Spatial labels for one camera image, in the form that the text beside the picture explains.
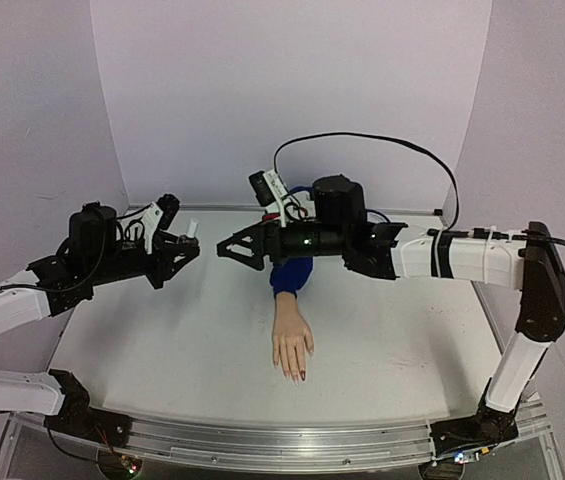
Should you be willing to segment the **red nail polish bottle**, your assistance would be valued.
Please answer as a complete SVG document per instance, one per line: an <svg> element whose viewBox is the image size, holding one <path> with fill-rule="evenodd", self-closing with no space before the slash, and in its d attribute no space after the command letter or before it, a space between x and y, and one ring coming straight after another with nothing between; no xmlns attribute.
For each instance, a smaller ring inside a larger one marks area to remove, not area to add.
<svg viewBox="0 0 565 480"><path fill-rule="evenodd" d="M189 237L187 235L180 235L178 237L178 244L193 248L193 247L199 246L199 240L196 237Z"/></svg>

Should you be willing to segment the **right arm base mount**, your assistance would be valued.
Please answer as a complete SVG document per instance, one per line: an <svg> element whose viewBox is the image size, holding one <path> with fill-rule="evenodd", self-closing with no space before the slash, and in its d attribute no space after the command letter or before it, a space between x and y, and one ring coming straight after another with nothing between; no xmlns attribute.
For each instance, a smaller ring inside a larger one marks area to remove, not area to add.
<svg viewBox="0 0 565 480"><path fill-rule="evenodd" d="M448 458L516 439L518 407L519 404L516 404L506 412L491 408L486 403L486 394L483 394L473 415L434 422L430 426L430 437L435 457Z"/></svg>

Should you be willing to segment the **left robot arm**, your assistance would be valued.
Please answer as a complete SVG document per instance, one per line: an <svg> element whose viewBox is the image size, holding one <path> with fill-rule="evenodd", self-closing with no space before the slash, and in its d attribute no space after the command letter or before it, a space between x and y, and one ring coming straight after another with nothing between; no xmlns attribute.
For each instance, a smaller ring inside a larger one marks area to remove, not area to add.
<svg viewBox="0 0 565 480"><path fill-rule="evenodd" d="M197 220L183 235L168 231L179 208L171 194L126 215L98 202L84 205L71 215L68 236L55 254L0 283L0 335L61 315L92 299L101 285L144 277L162 288L200 254ZM71 382L67 372L0 370L0 412L57 415L73 435L88 436L97 416L70 397L77 391Z"/></svg>

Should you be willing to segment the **white nail polish cap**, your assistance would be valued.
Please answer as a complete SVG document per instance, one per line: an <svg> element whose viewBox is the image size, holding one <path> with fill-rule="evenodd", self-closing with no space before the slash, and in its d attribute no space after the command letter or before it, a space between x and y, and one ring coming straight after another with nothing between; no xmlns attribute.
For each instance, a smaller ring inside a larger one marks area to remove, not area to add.
<svg viewBox="0 0 565 480"><path fill-rule="evenodd" d="M195 238L198 230L199 222L196 219L191 219L188 224L186 235L188 238Z"/></svg>

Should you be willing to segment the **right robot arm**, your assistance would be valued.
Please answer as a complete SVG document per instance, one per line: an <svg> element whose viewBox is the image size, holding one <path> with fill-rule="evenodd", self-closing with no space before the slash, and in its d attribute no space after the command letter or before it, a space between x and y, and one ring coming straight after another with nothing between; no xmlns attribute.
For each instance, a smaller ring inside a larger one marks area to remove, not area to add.
<svg viewBox="0 0 565 480"><path fill-rule="evenodd" d="M496 285L521 293L519 317L484 394L487 410L509 413L549 346L565 331L565 270L541 222L523 231L417 229L367 218L362 186L343 175L316 180L315 216L288 219L289 193L274 171L249 182L269 217L218 243L218 256L261 271L265 263L338 256L369 278L439 278Z"/></svg>

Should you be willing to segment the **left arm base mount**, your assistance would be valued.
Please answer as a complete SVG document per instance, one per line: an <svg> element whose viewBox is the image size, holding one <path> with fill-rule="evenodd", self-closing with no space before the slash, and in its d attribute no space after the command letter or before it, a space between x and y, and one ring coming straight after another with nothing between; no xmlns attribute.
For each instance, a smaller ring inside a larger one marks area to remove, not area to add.
<svg viewBox="0 0 565 480"><path fill-rule="evenodd" d="M59 383L64 395L59 412L46 415L44 426L53 432L93 442L124 447L129 439L130 416L91 405L90 394L73 373L51 369L48 373Z"/></svg>

